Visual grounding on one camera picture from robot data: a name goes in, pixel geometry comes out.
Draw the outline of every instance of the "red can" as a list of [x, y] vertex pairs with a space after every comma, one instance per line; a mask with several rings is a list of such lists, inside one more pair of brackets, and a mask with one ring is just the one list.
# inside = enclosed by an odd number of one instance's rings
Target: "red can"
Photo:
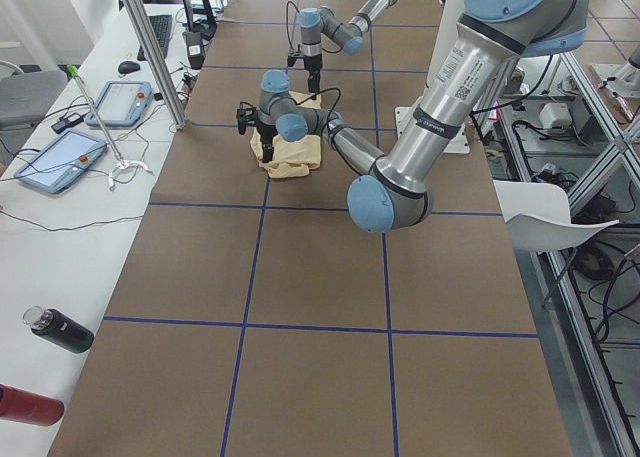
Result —
[[57, 399], [0, 384], [0, 419], [47, 426], [63, 413], [64, 404]]

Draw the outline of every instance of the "black mouse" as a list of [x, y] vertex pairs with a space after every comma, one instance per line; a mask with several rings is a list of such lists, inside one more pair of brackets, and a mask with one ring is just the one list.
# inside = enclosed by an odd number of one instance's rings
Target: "black mouse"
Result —
[[118, 66], [118, 73], [120, 75], [127, 75], [138, 70], [140, 70], [140, 64], [132, 60], [125, 60], [124, 62], [120, 62], [120, 65]]

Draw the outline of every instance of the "tablet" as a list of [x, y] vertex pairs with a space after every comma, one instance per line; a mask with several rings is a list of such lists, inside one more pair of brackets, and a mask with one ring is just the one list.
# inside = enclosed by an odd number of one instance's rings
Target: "tablet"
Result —
[[[142, 117], [152, 97], [149, 82], [107, 82], [96, 100], [96, 109], [107, 127], [131, 127]], [[91, 127], [99, 126], [93, 113], [84, 121]]]
[[23, 165], [14, 177], [49, 194], [71, 186], [105, 151], [107, 143], [74, 129], [65, 130]]

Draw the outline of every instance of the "black bottle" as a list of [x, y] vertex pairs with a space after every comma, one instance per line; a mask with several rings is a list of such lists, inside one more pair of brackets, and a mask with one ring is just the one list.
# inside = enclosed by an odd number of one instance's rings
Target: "black bottle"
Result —
[[56, 309], [31, 307], [22, 316], [31, 332], [59, 345], [63, 349], [80, 354], [91, 347], [93, 333]]

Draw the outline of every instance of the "chair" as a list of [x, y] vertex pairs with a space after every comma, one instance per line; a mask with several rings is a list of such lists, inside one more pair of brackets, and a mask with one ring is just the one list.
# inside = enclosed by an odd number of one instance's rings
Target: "chair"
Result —
[[[0, 43], [0, 49], [18, 45]], [[24, 73], [17, 65], [4, 60], [0, 60], [0, 66], [13, 71], [13, 75], [0, 80], [0, 134], [4, 150], [12, 156], [65, 88], [67, 75], [61, 70]]]
[[619, 221], [591, 225], [572, 224], [567, 194], [553, 184], [494, 180], [493, 185], [515, 249], [533, 252], [572, 249], [566, 265], [543, 299], [544, 307], [569, 270], [578, 247]]

